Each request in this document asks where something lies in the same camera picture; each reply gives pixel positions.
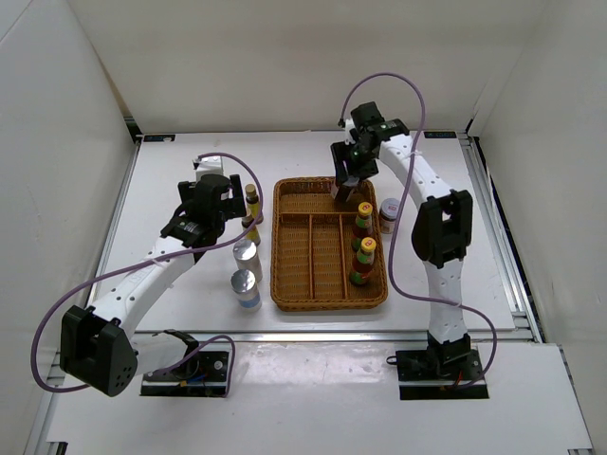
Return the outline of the dark silver-lid sauce jar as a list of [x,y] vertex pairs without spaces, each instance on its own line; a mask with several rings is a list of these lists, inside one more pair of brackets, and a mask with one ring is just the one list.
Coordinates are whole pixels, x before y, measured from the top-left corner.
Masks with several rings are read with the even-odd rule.
[[331,186],[331,196],[337,203],[346,203],[358,188],[357,181],[346,181],[341,184],[334,180]]

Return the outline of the yellow-label cork bottle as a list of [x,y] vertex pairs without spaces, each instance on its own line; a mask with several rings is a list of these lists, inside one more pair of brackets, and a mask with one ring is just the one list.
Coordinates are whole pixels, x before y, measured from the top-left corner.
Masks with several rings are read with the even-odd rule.
[[256,246],[259,246],[261,244],[261,237],[254,224],[254,220],[254,216],[248,209],[247,214],[241,219],[241,226],[243,231],[247,233],[246,238],[252,241]]
[[245,186],[246,202],[254,219],[258,219],[258,223],[261,224],[264,221],[264,215],[260,206],[260,198],[257,192],[257,188],[254,184],[247,184]]

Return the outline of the yellow-cap red sauce bottle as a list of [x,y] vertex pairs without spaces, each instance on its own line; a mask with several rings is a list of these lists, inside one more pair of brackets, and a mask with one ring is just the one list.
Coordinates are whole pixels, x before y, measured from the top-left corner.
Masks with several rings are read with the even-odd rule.
[[373,236],[373,205],[369,202],[361,202],[352,227],[351,247],[358,251],[361,242],[366,237]]

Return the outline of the silver-lid spice jar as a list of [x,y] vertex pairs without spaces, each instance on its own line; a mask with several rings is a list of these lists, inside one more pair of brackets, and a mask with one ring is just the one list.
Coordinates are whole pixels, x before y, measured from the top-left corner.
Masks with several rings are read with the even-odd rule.
[[239,269],[247,269],[253,273],[257,282],[263,279],[263,268],[258,254],[257,245],[250,239],[243,238],[232,248],[233,258]]
[[230,278],[230,285],[243,310],[254,312],[262,306],[258,283],[252,271],[236,270]]

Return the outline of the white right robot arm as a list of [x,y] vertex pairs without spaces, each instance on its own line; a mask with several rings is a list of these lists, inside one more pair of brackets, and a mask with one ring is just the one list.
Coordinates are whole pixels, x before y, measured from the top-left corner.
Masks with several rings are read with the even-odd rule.
[[473,199],[438,176],[414,151],[414,139],[399,119],[386,120],[374,102],[366,102],[342,120],[345,140],[331,145],[336,176],[331,194],[345,202],[362,182],[386,165],[409,189],[417,215],[414,252],[425,266],[431,316],[426,367],[436,378],[452,376],[470,352],[461,308],[461,273],[471,242]]

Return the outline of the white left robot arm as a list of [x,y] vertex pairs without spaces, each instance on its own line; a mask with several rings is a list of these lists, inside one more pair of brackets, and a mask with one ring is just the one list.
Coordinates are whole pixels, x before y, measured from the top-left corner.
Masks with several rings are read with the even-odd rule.
[[62,318],[60,367],[110,397],[138,375],[168,370],[178,379],[195,375],[195,338],[174,329],[133,339],[158,299],[206,250],[216,246],[228,220],[246,214],[239,175],[207,174],[178,184],[180,205],[138,269],[123,276],[88,308],[72,306]]

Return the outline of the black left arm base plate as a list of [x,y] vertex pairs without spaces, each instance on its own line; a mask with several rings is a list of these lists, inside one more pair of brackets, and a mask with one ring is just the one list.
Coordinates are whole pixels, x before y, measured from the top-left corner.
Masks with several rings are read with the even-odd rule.
[[186,361],[168,370],[143,376],[139,395],[144,397],[227,398],[230,393],[236,345],[227,335],[206,341],[173,329],[164,335],[179,339],[185,345]]

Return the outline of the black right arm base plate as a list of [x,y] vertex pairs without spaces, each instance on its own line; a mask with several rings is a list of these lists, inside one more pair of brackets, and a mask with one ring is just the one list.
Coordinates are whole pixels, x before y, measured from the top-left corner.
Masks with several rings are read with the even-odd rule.
[[401,401],[446,401],[489,399],[487,384],[476,349],[453,365],[439,368],[426,350],[399,350],[386,358],[396,367]]

